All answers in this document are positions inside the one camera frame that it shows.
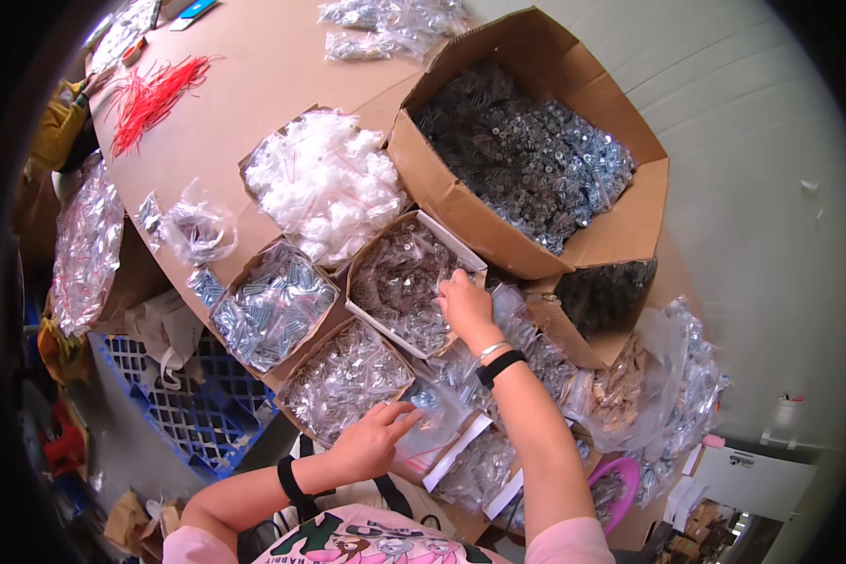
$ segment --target blue plastic crate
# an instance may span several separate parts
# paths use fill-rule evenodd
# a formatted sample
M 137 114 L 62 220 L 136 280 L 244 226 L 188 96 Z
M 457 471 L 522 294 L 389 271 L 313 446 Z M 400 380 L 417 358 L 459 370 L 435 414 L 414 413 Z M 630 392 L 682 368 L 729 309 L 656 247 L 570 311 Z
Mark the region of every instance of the blue plastic crate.
M 159 364 L 143 343 L 94 333 L 89 338 L 147 423 L 207 483 L 229 477 L 279 412 L 276 394 L 206 330 L 196 352 L 203 374 L 176 371 L 179 390 L 163 386 Z

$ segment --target person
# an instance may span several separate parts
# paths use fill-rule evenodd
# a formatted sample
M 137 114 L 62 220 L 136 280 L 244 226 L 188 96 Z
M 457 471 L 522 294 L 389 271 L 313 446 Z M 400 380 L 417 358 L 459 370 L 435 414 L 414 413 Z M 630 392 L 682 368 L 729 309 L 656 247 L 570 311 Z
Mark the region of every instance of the person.
M 457 270 L 442 281 L 437 303 L 446 322 L 481 364 L 495 372 L 516 353 L 493 319 L 492 297 Z M 492 393 L 523 466 L 526 561 L 612 563 L 575 440 L 548 391 L 517 360 L 493 378 Z M 395 443 L 422 415 L 407 402 L 374 406 L 333 447 L 280 468 L 226 478 L 197 493 L 181 528 L 163 545 L 166 563 L 234 563 L 238 532 L 263 522 L 301 496 L 386 474 Z M 460 542 L 404 515 L 361 504 L 320 513 L 282 535 L 255 562 L 311 564 L 504 563 L 485 548 Z
M 88 101 L 109 82 L 115 68 L 71 84 L 60 80 L 31 141 L 31 159 L 41 168 L 68 174 L 98 148 Z

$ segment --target wooden table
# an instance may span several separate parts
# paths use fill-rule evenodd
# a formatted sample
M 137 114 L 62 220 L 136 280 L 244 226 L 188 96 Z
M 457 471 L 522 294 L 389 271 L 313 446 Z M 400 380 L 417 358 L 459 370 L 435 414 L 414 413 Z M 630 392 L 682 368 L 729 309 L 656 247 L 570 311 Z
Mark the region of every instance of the wooden table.
M 340 107 L 361 117 L 361 126 L 388 131 L 399 105 L 416 83 L 423 66 L 393 59 L 383 62 L 325 62 L 327 27 L 316 23 L 317 0 L 238 0 L 222 3 L 184 31 L 165 25 L 147 34 L 148 46 L 137 67 L 120 67 L 117 76 L 146 73 L 151 66 L 178 64 L 187 56 L 222 55 L 212 62 L 206 82 L 186 93 L 172 113 L 147 131 L 139 152 L 113 159 L 110 145 L 116 115 L 110 111 L 112 88 L 96 96 L 91 107 L 110 177 L 129 215 L 155 190 L 165 211 L 179 201 L 194 178 L 212 193 L 214 204 L 237 217 L 234 253 L 210 264 L 225 286 L 243 271 L 252 256 L 281 232 L 259 212 L 245 192 L 237 163 L 265 136 L 315 104 Z M 163 245 L 154 255 L 188 306 L 207 322 L 207 310 L 185 280 L 191 268 Z M 330 314 L 327 327 L 346 317 Z M 326 327 L 316 334 L 325 334 Z M 312 343 L 302 347 L 301 357 Z M 272 371 L 264 382 L 278 390 L 290 364 Z

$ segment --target black wristband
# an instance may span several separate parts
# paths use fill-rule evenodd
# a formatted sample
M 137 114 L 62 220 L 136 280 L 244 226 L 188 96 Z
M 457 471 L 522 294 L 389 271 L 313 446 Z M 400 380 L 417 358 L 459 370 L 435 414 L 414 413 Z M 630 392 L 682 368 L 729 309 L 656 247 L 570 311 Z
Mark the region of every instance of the black wristband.
M 495 377 L 501 374 L 505 368 L 519 360 L 526 362 L 527 357 L 519 350 L 509 350 L 489 363 L 489 366 L 477 368 L 476 375 L 479 377 L 480 382 L 483 383 L 486 388 L 491 390 L 493 386 L 495 386 Z
M 276 467 L 282 491 L 289 497 L 291 504 L 298 509 L 298 515 L 316 515 L 319 513 L 319 510 L 316 509 L 316 503 L 301 490 L 295 480 L 295 475 L 291 472 L 291 463 L 294 460 L 291 455 L 282 457 L 279 466 Z

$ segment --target hand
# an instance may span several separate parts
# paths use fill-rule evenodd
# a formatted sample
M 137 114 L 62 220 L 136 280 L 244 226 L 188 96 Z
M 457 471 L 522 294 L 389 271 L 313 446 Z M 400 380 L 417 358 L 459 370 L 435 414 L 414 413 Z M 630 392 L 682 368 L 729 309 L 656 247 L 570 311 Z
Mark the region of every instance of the hand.
M 450 280 L 442 280 L 436 303 L 451 330 L 474 355 L 504 340 L 493 318 L 492 296 L 474 286 L 463 270 L 457 269 Z
M 116 68 L 110 67 L 109 69 L 103 70 L 96 75 L 91 75 L 88 78 L 88 82 L 85 84 L 85 87 L 82 88 L 82 94 L 88 98 L 97 94 L 104 86 L 106 86 L 106 83 L 110 81 L 115 72 Z
M 395 421 L 401 413 L 409 413 Z M 327 452 L 333 471 L 345 484 L 386 474 L 395 459 L 395 443 L 423 419 L 412 403 L 377 403 L 359 422 L 352 423 Z

